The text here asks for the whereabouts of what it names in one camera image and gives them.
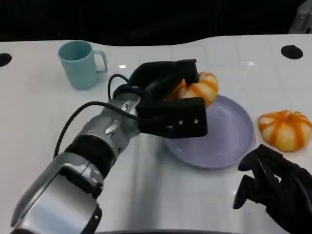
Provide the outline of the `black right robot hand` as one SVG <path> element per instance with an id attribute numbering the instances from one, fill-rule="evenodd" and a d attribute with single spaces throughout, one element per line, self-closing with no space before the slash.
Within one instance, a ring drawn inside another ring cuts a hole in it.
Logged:
<path id="1" fill-rule="evenodd" d="M 267 214 L 291 234 L 312 232 L 312 175 L 298 164 L 260 144 L 240 162 L 244 175 L 235 194 L 233 208 L 246 200 L 266 207 Z"/>

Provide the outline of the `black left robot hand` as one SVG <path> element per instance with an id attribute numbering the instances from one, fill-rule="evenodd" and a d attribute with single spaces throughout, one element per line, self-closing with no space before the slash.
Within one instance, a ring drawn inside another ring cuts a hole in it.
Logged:
<path id="1" fill-rule="evenodd" d="M 164 100 L 182 81 L 187 85 L 199 81 L 196 59 L 147 62 L 136 68 L 109 98 L 131 93 L 141 100 Z"/>

